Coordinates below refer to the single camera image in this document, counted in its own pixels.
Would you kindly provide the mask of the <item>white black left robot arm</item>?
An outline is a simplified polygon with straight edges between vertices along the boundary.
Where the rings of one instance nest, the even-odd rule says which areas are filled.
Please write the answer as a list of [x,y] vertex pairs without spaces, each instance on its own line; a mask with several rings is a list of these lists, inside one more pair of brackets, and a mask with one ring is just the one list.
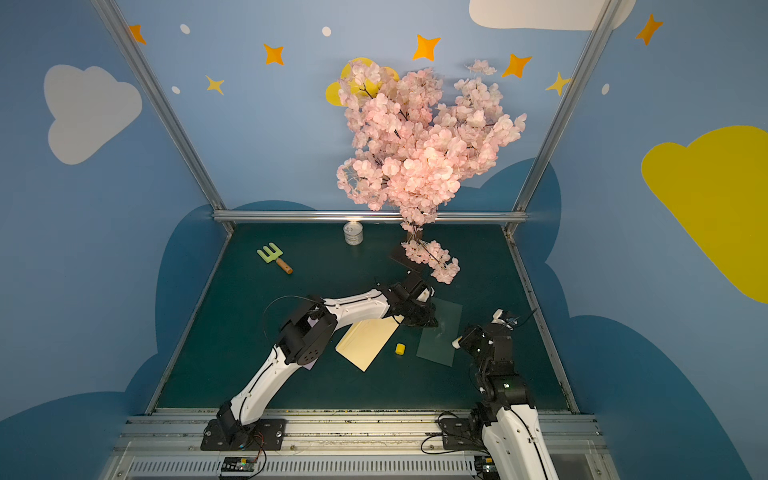
[[323,354],[336,331],[367,320],[381,323],[387,318],[397,325],[435,327],[434,295],[434,288],[419,273],[410,271],[399,283],[378,284],[357,295],[303,297],[280,328],[263,365],[237,395],[221,405],[205,437],[212,438],[218,432],[216,447],[248,448],[256,438],[255,424],[268,403],[293,373]]

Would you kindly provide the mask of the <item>cream yellow envelope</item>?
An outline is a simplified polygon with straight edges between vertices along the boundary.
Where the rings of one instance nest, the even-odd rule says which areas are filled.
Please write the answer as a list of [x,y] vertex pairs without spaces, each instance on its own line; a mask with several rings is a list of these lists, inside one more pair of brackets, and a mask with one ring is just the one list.
[[402,316],[368,319],[353,324],[335,351],[365,372],[400,326]]

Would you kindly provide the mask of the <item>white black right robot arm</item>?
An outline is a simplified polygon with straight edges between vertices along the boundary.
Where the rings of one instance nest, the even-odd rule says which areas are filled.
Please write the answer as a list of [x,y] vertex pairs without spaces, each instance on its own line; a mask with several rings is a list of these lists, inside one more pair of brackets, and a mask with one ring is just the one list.
[[483,400],[473,410],[479,433],[500,479],[558,477],[541,431],[538,410],[513,360],[512,329],[501,321],[469,326],[453,342],[470,355]]

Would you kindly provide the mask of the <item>dark green envelope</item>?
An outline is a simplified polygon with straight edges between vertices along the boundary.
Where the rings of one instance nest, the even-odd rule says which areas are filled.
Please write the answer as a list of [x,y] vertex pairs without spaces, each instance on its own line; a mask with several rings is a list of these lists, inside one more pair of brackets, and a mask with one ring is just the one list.
[[456,348],[453,341],[459,337],[463,307],[460,304],[434,299],[436,327],[422,331],[416,356],[446,367],[451,367]]

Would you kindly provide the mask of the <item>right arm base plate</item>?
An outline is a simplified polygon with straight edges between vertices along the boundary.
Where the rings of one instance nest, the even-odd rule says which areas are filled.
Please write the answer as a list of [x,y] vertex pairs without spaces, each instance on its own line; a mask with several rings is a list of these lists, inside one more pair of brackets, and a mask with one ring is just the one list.
[[487,451],[482,441],[481,424],[471,419],[447,416],[439,418],[437,425],[445,450]]

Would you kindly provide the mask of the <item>purple envelope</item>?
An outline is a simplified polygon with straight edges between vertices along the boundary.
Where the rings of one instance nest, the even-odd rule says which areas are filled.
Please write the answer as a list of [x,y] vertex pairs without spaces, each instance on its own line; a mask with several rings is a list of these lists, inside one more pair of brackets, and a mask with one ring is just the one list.
[[318,320],[309,318],[307,323],[309,329],[303,337],[304,348],[300,360],[305,369],[311,369],[318,358],[318,346],[316,343],[320,329],[317,327]]

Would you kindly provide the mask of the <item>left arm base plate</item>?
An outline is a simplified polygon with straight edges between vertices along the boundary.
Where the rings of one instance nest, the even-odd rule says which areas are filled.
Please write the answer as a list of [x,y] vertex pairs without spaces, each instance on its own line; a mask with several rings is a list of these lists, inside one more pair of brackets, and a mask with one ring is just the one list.
[[203,432],[202,451],[279,451],[285,437],[287,420],[262,419],[249,426],[226,427],[223,421],[210,420]]

